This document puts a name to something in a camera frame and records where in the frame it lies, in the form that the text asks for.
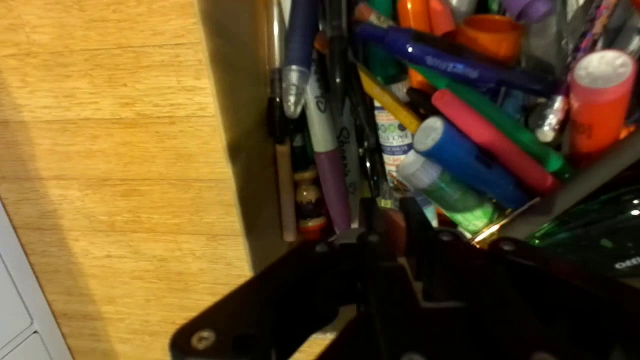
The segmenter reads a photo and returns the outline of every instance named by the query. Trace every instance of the orange cap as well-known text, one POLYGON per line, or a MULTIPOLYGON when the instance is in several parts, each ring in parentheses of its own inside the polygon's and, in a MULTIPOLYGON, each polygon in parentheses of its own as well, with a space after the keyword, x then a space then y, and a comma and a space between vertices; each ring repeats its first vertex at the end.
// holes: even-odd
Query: orange cap
POLYGON ((520 57, 520 40, 520 23, 509 15, 494 13, 468 15, 456 32, 459 44, 507 64, 514 64, 520 57))
POLYGON ((315 37, 315 48, 321 52, 321 54, 328 54, 328 37, 326 34, 318 32, 316 37, 315 37))
POLYGON ((571 154, 578 163, 603 156, 620 140, 637 80, 637 60, 627 52, 598 49, 571 74, 571 154))
POLYGON ((399 21, 405 28, 415 28, 418 32, 433 32, 433 18, 431 18, 431 0, 399 0, 399 21))
POLYGON ((431 20, 433 20, 433 34, 445 36, 456 30, 456 20, 453 10, 445 0, 431 0, 431 20))
MULTIPOLYGON (((396 2, 399 21, 405 28, 415 28, 418 32, 433 32, 431 0, 399 0, 396 2)), ((415 69, 409 69, 409 84, 427 92, 435 88, 415 69)))

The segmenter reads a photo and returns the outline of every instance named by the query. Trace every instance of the marker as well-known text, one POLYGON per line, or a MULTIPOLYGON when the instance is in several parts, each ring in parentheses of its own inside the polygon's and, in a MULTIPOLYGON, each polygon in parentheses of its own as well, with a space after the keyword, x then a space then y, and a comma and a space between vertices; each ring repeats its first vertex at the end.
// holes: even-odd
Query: marker
POLYGON ((325 32, 328 37, 328 89, 334 105, 334 113, 340 115, 344 107, 346 88, 346 61, 348 61, 348 37, 346 37, 346 2, 325 0, 325 32))
POLYGON ((464 231, 477 233, 497 218, 492 202, 416 152, 405 156, 399 175, 440 205, 464 231))
MULTIPOLYGON (((394 0, 370 0, 369 4, 360 2, 357 6, 359 20, 367 18, 364 21, 373 21, 379 26, 394 26, 394 21, 391 20, 394 18, 394 13, 394 0)), ((382 84, 399 82, 407 72, 402 61, 399 61, 394 55, 373 44, 364 46, 364 64, 382 84)))
MULTIPOLYGON (((616 4, 618 0, 596 0, 593 4, 589 13, 591 28, 581 34, 581 40, 576 42, 571 57, 566 60, 566 67, 571 72, 581 57, 584 57, 589 52, 593 52, 598 46, 616 4)), ((554 92, 545 111, 545 120, 541 128, 536 128, 536 135, 541 141, 554 141, 559 137, 560 128, 566 120, 566 111, 569 111, 569 78, 554 92)))
POLYGON ((299 117, 304 105, 304 88, 311 78, 318 13, 321 0, 292 0, 282 67, 282 105, 288 117, 299 117))
MULTIPOLYGON (((433 32, 429 2, 431 0, 399 0, 396 11, 401 26, 418 32, 433 32)), ((415 69, 409 69, 409 82, 412 88, 433 89, 433 85, 415 69)))
POLYGON ((370 96, 364 92, 359 67, 355 64, 348 65, 348 105, 353 110, 355 125, 357 125, 357 141, 360 152, 360 167, 364 167, 364 177, 370 184, 370 194, 380 202, 394 202, 393 189, 387 180, 380 137, 377 132, 374 105, 370 96))
POLYGON ((445 36, 456 30, 456 20, 447 4, 447 0, 429 0, 431 4, 431 18, 433 18, 433 34, 435 36, 445 36))
POLYGON ((620 140, 637 82, 637 60, 601 49, 584 55, 571 75, 571 156, 586 163, 620 140))
POLYGON ((391 20, 388 15, 393 15, 394 13, 394 2, 391 0, 385 0, 380 6, 370 6, 370 4, 367 4, 367 2, 359 2, 357 4, 357 7, 355 7, 355 18, 359 20, 359 21, 370 21, 370 23, 374 23, 374 26, 382 26, 382 28, 388 28, 388 26, 396 26, 396 21, 394 20, 391 20))
POLYGON ((359 23, 357 36, 364 42, 379 44, 401 60, 438 69, 447 75, 454 75, 456 80, 477 85, 499 84, 548 96, 557 84, 554 80, 538 74, 484 61, 478 57, 478 54, 472 54, 445 37, 435 37, 405 28, 359 23))
POLYGON ((382 84, 374 80, 364 65, 359 64, 360 82, 369 96, 380 102, 409 132, 416 132, 420 128, 420 120, 412 110, 409 110, 394 93, 391 93, 382 84))
POLYGON ((572 37, 569 34, 566 6, 557 2, 557 10, 551 15, 526 26, 522 65, 564 75, 564 61, 569 57, 566 37, 572 37))
POLYGON ((454 92, 447 88, 438 89, 433 96, 433 102, 462 134, 492 154, 526 188, 536 194, 548 194, 560 186, 554 175, 551 175, 538 161, 511 141, 497 125, 462 102, 454 92))
POLYGON ((534 23, 554 11, 557 0, 501 0, 507 13, 522 23, 534 23))
POLYGON ((519 122, 519 117, 504 111, 492 100, 478 93, 474 88, 459 84, 459 82, 454 82, 435 69, 429 69, 423 65, 416 65, 416 69, 420 74, 424 74, 431 80, 431 84, 435 84, 437 88, 453 89, 462 102, 467 102, 478 113, 483 113, 487 120, 490 120, 504 135, 509 135, 516 146, 520 146, 534 159, 538 159, 542 163, 542 167, 547 167, 559 180, 566 180, 571 175, 572 170, 562 154, 541 144, 536 140, 536 135, 519 122))
POLYGON ((423 122, 415 135, 415 150, 438 161, 467 186, 497 198, 504 208, 520 208, 530 200, 507 167, 483 154, 474 141, 440 115, 423 122))
POLYGON ((309 120, 309 132, 316 152, 316 165, 326 200, 328 213, 336 231, 351 227, 351 205, 344 184, 344 163, 340 157, 340 146, 336 140, 336 128, 331 117, 326 93, 321 88, 316 69, 304 92, 304 111, 309 120))

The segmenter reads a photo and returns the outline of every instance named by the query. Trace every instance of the purple marker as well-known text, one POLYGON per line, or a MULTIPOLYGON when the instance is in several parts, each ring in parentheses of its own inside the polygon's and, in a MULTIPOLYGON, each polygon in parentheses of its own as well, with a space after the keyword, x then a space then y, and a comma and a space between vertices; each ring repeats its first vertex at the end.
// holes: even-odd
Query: purple marker
POLYGON ((557 0, 502 0, 507 13, 522 23, 534 23, 554 11, 557 0))
POLYGON ((344 161, 336 140, 334 120, 331 117, 331 104, 316 75, 316 64, 311 72, 311 82, 304 92, 304 111, 309 132, 316 152, 316 165, 328 213, 336 231, 351 227, 351 205, 344 180, 344 161))

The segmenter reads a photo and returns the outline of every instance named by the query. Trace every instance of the black pen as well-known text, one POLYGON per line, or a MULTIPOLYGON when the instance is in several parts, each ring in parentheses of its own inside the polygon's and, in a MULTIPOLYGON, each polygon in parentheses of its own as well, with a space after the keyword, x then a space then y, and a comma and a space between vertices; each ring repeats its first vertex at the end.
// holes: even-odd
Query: black pen
POLYGON ((328 37, 328 89, 334 113, 342 113, 348 64, 346 0, 325 0, 325 32, 328 37))
POLYGON ((409 105, 416 111, 420 120, 438 111, 433 105, 433 96, 420 88, 409 88, 407 97, 409 97, 409 105))
POLYGON ((374 120, 374 104, 364 92, 359 67, 355 64, 346 65, 346 80, 346 93, 351 100, 353 117, 357 120, 360 165, 367 174, 370 194, 379 198, 379 202, 393 200, 393 188, 387 177, 382 146, 374 120))

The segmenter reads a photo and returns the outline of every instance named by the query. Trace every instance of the wood grain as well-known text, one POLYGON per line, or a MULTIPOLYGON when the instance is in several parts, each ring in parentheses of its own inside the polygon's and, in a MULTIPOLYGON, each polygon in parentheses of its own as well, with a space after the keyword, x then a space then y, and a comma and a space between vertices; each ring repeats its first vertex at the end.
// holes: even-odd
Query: wood grain
POLYGON ((251 275, 198 7, 0 6, 0 196, 62 332, 80 360, 169 358, 251 275))

